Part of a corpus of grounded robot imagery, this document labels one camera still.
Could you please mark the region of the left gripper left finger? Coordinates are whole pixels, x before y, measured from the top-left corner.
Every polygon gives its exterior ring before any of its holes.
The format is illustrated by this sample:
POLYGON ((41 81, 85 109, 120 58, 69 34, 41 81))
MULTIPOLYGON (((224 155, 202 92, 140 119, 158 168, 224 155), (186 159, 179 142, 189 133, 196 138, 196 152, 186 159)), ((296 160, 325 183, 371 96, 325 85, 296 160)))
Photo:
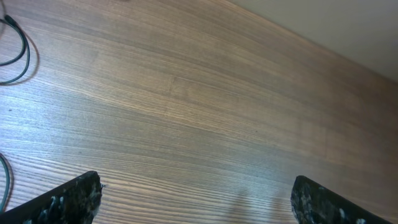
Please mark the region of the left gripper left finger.
POLYGON ((101 205, 103 185, 88 171, 1 214, 1 224, 92 223, 101 205))

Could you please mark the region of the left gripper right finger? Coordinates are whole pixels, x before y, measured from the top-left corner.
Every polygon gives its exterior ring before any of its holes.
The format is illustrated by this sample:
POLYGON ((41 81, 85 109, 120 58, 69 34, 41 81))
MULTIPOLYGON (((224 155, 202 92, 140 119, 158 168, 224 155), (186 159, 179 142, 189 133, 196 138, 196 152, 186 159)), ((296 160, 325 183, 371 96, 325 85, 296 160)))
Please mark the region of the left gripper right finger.
POLYGON ((290 201, 299 224, 390 224, 304 175, 296 177, 290 201))

